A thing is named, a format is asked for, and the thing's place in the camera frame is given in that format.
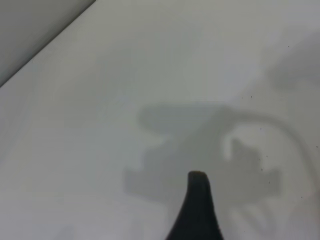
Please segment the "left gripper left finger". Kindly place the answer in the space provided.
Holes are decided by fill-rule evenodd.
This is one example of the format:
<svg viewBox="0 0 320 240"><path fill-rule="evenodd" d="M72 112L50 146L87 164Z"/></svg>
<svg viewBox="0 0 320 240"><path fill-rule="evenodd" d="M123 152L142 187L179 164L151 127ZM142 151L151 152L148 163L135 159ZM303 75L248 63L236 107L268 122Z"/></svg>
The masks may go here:
<svg viewBox="0 0 320 240"><path fill-rule="evenodd" d="M177 218L166 240L193 240L201 200L200 172L191 171L187 176L187 190Z"/></svg>

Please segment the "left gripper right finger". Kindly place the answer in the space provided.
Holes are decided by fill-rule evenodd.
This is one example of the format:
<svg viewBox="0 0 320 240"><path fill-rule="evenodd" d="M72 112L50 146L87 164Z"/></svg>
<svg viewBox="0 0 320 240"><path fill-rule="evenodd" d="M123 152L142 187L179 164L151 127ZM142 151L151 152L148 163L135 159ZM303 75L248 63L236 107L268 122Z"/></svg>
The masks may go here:
<svg viewBox="0 0 320 240"><path fill-rule="evenodd" d="M224 237L216 216L209 178L205 172L200 171L199 174L203 185L202 189L204 190L202 200L203 226L200 231L200 240L223 240Z"/></svg>

